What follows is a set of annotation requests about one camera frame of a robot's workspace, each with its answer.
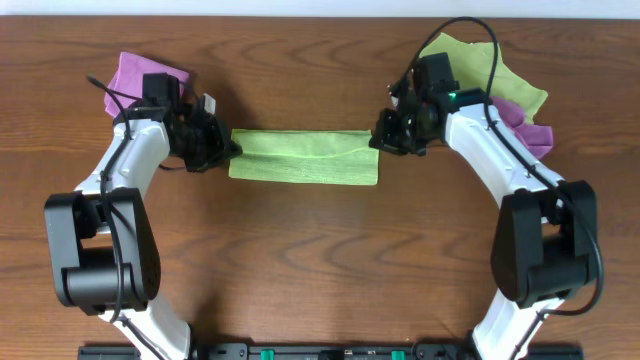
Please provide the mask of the light green cloth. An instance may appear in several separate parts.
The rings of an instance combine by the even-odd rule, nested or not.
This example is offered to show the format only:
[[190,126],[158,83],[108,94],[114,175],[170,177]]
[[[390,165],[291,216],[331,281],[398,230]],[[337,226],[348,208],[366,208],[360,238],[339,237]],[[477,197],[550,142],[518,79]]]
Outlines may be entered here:
[[242,154],[230,162],[235,179],[374,186],[379,151],[368,130],[299,131],[235,129]]

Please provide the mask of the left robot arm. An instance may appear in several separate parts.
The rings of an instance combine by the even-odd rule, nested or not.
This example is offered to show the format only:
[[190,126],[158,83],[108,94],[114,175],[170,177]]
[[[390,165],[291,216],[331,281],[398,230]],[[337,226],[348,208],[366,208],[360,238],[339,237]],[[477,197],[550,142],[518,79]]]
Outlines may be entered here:
[[113,139],[96,168],[73,191],[44,205],[55,293],[115,326],[127,346],[87,345],[81,359],[217,359],[160,292],[161,261],[144,197],[169,157],[204,173],[241,155],[215,101],[190,103],[187,83],[168,73],[142,77],[141,94],[119,106]]

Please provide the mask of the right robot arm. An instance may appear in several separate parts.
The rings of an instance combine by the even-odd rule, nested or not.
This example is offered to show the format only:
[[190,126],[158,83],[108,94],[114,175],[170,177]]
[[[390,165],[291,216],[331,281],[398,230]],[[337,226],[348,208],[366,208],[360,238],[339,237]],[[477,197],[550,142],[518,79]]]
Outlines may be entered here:
[[602,268],[591,186],[567,182],[541,164],[485,91],[461,89],[445,53],[415,60],[389,94],[394,106],[381,112],[370,147],[423,156],[440,140],[472,167],[499,207],[490,260],[497,292],[486,315],[464,340],[427,341],[414,358],[583,358],[578,345],[531,341]]

